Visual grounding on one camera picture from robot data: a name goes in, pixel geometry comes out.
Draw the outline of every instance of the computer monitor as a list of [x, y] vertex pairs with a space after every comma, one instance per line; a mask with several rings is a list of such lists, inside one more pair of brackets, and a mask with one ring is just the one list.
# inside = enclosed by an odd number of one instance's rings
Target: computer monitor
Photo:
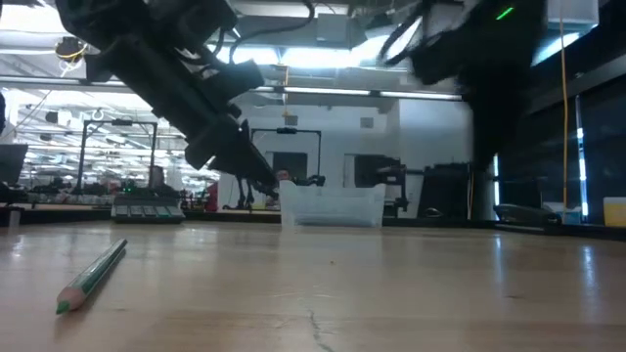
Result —
[[20, 181], [26, 152], [28, 145], [0, 145], [0, 182], [15, 184]]

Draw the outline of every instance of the box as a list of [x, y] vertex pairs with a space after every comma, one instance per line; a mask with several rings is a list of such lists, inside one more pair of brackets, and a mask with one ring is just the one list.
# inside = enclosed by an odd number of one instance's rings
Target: box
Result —
[[281, 217], [284, 227], [296, 225], [382, 225], [385, 185], [373, 188], [296, 186], [281, 181]]
[[611, 227], [626, 227], [626, 198], [604, 199], [604, 224]]

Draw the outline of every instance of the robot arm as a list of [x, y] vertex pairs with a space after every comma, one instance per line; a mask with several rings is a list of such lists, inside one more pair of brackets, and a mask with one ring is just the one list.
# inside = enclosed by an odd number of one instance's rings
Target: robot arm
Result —
[[[415, 21], [428, 22], [430, 8], [442, 0], [422, 0], [389, 36], [393, 42]], [[482, 0], [457, 29], [430, 35], [387, 60], [394, 66], [409, 58], [424, 84], [457, 77], [463, 99], [473, 112], [473, 166], [484, 171], [494, 154], [514, 136], [527, 109], [525, 91], [535, 51], [545, 29], [547, 0]]]
[[263, 184], [271, 168], [250, 142], [230, 100], [264, 83], [253, 61], [218, 61], [204, 45], [237, 23], [225, 0], [57, 0], [64, 27], [98, 50], [85, 56], [87, 81], [113, 75], [185, 136], [187, 161]]
[[[380, 53], [440, 0], [423, 0]], [[309, 20], [313, 5], [307, 0]], [[87, 81], [113, 75], [185, 136], [187, 161], [271, 186], [271, 168], [249, 140], [241, 111], [230, 100], [263, 84], [254, 62], [223, 64], [204, 42], [237, 23], [226, 0], [57, 0], [64, 27], [100, 50], [85, 57]], [[508, 9], [511, 14], [501, 18]], [[474, 166], [485, 169], [511, 138], [525, 111], [533, 54], [543, 30], [546, 0], [483, 0], [455, 30], [428, 36], [387, 61], [413, 62], [426, 84], [458, 76], [473, 110]]]

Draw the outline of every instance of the white wall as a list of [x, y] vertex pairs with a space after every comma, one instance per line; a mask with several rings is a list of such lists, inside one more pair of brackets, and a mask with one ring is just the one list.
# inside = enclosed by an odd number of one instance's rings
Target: white wall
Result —
[[[328, 187], [343, 187], [346, 155], [384, 154], [400, 157], [410, 169], [424, 169], [437, 163], [467, 162], [471, 158], [470, 112], [463, 103], [435, 101], [400, 101], [389, 114], [370, 108], [289, 107], [298, 115], [298, 129], [322, 131], [321, 174]], [[251, 128], [284, 126], [281, 107], [244, 108]], [[375, 128], [360, 128], [361, 117], [373, 117]], [[317, 172], [317, 136], [308, 134], [277, 135], [257, 132], [254, 144], [261, 154], [272, 152], [307, 153], [308, 175]], [[417, 216], [422, 177], [407, 179], [409, 211], [402, 217]], [[219, 182], [219, 207], [236, 205], [239, 192], [234, 177], [222, 175]], [[257, 204], [264, 197], [255, 194]]]
[[[265, 107], [256, 109], [243, 107], [250, 128], [276, 129], [285, 127], [284, 108]], [[346, 154], [386, 154], [388, 140], [385, 131], [386, 115], [375, 108], [336, 107], [288, 107], [290, 114], [298, 116], [298, 129], [322, 131], [320, 174], [326, 176], [328, 187], [343, 186], [343, 165]], [[373, 117], [373, 129], [361, 129], [361, 117]], [[317, 173], [318, 138], [315, 134], [277, 135], [256, 132], [253, 143], [263, 155], [273, 152], [307, 153], [307, 174]], [[234, 177], [222, 175], [218, 187], [218, 205], [234, 206], [239, 192]], [[256, 202], [264, 197], [254, 194]]]

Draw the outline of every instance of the green pencil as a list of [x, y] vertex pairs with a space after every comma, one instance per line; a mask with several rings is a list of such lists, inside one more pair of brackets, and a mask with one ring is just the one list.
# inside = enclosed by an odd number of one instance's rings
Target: green pencil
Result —
[[80, 308], [100, 279], [111, 268], [124, 249], [127, 240], [119, 240], [102, 253], [96, 261], [67, 285], [57, 296], [57, 314]]

